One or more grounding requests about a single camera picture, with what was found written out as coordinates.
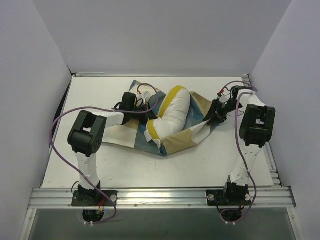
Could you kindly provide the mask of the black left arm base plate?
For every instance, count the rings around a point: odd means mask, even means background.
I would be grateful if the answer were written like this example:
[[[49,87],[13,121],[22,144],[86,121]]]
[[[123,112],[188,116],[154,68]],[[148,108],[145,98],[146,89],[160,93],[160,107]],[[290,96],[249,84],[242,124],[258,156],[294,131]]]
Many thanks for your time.
[[[102,190],[102,192],[107,195],[113,203],[117,204],[118,191]],[[73,192],[71,205],[73,207],[98,207],[103,199],[104,197],[99,192],[96,193],[93,191],[93,194],[85,195],[75,190]]]

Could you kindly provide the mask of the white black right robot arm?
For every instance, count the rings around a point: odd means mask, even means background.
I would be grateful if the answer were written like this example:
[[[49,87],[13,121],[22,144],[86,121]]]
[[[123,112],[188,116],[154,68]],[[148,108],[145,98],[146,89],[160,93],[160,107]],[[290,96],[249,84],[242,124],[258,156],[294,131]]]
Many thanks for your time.
[[[239,159],[221,193],[222,200],[232,205],[239,200],[239,192],[248,190],[251,170],[257,156],[272,138],[276,109],[264,104],[252,86],[233,86],[229,89],[229,99],[223,102],[221,98],[225,89],[226,87],[212,101],[203,120],[209,124],[221,124],[227,120],[229,113],[235,113],[235,142]]]

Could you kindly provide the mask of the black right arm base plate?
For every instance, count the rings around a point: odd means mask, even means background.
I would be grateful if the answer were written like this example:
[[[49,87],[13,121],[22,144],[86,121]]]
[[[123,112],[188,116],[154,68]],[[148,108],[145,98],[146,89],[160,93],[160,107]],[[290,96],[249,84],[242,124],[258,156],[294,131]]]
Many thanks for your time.
[[[208,189],[206,190],[207,204],[209,206],[249,206],[251,196],[246,187],[236,189]]]

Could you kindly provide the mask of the cream pillow with yellow edge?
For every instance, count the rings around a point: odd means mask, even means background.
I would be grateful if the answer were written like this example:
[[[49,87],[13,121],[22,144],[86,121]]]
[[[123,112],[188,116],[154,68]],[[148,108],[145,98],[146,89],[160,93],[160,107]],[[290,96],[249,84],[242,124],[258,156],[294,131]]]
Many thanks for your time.
[[[147,142],[159,145],[160,140],[181,132],[186,124],[191,95],[180,85],[173,87],[160,105],[157,119],[149,120],[144,136]]]

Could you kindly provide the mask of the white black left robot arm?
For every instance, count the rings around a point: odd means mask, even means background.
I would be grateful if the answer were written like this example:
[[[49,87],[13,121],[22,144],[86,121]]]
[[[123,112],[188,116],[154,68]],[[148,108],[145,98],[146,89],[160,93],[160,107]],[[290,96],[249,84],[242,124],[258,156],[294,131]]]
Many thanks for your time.
[[[105,130],[123,126],[130,120],[145,124],[157,117],[153,107],[144,97],[125,92],[122,101],[114,108],[101,113],[81,110],[70,130],[68,144],[75,153],[79,170],[79,197],[90,206],[97,205],[102,198],[101,181],[97,173],[97,152],[101,148]]]

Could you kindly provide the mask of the blue tan white checked pillowcase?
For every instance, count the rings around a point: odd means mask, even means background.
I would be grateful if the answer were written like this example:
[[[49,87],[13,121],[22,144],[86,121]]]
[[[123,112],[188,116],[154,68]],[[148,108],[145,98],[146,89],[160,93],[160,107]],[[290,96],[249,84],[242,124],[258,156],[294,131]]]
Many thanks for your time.
[[[164,93],[134,80],[129,92],[137,97],[143,95],[156,118],[145,123],[132,119],[125,125],[107,128],[102,139],[105,144],[166,157],[195,147],[218,126],[204,120],[212,102],[183,86]]]

